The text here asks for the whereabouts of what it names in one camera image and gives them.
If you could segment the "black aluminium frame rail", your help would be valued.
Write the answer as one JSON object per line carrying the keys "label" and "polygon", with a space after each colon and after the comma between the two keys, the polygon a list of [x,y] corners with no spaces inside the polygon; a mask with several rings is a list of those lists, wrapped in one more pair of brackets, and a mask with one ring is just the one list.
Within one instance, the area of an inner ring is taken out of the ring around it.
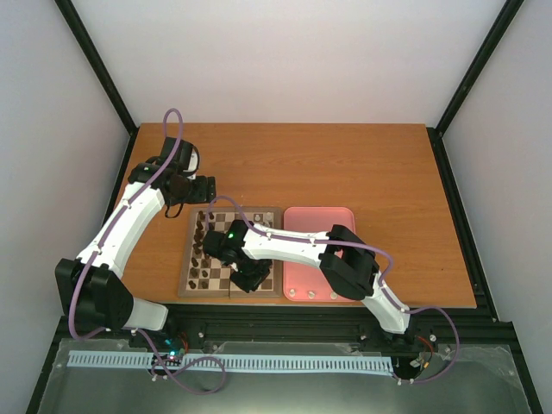
{"label": "black aluminium frame rail", "polygon": [[165,333],[154,334],[161,345],[167,337],[183,336],[192,349],[225,342],[321,342],[351,344],[362,352],[390,356],[415,355],[431,336],[434,352],[451,354],[455,344],[505,346],[520,349],[512,323],[500,322],[486,307],[424,310],[411,317],[413,328],[394,339],[361,307],[171,304]]}

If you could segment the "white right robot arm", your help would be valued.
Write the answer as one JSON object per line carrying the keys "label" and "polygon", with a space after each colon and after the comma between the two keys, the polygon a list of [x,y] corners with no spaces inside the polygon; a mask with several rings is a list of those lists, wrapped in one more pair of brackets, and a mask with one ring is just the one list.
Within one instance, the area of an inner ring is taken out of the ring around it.
{"label": "white right robot arm", "polygon": [[388,288],[389,270],[376,261],[384,252],[342,225],[300,233],[235,220],[218,236],[212,253],[234,268],[233,280],[245,292],[258,287],[271,261],[298,263],[320,270],[337,295],[362,302],[385,332],[403,335],[409,328],[409,308]]}

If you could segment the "wooden chess board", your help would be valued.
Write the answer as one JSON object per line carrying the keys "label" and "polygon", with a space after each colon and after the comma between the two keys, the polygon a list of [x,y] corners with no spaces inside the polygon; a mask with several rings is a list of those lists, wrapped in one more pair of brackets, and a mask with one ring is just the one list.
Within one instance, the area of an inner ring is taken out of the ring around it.
{"label": "wooden chess board", "polygon": [[[205,214],[202,222],[203,229],[197,228],[198,212]],[[215,207],[207,212],[203,207],[191,210],[189,215],[188,233],[186,236],[183,266],[180,273],[178,296],[181,298],[278,298],[282,295],[283,265],[279,261],[273,262],[271,271],[265,281],[255,292],[241,291],[229,277],[231,268],[204,252],[203,239],[205,221],[210,228],[219,232],[227,232],[235,219],[241,219],[241,214],[232,207]],[[203,238],[197,240],[194,235],[197,231],[203,232]],[[200,251],[193,249],[195,242],[201,242]]]}

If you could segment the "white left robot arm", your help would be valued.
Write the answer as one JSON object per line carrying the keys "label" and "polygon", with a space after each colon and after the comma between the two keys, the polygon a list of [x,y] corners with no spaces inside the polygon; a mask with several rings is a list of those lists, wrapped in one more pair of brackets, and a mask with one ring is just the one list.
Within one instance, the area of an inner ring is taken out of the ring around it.
{"label": "white left robot arm", "polygon": [[178,340],[179,325],[168,318],[167,307],[135,297],[122,276],[136,243],[161,210],[207,204],[215,196],[212,176],[192,175],[175,164],[135,167],[99,233],[76,259],[62,259],[55,267],[71,335],[79,337],[77,323],[90,323],[97,330],[146,329],[159,346],[172,346]]}

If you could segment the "pink silicone tray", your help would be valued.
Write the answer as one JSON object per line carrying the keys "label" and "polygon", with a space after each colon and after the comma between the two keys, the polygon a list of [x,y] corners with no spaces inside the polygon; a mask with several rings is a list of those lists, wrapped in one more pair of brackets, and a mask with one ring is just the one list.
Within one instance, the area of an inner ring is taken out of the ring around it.
{"label": "pink silicone tray", "polygon": [[[330,231],[334,224],[343,225],[355,232],[354,214],[346,207],[290,207],[284,212],[283,224],[284,230],[301,233]],[[294,298],[289,296],[291,289],[296,291]],[[308,291],[314,291],[316,297],[308,298]],[[339,295],[336,300],[332,300],[332,292],[334,291],[320,270],[288,261],[283,263],[283,293],[292,302],[352,303],[351,299]]]}

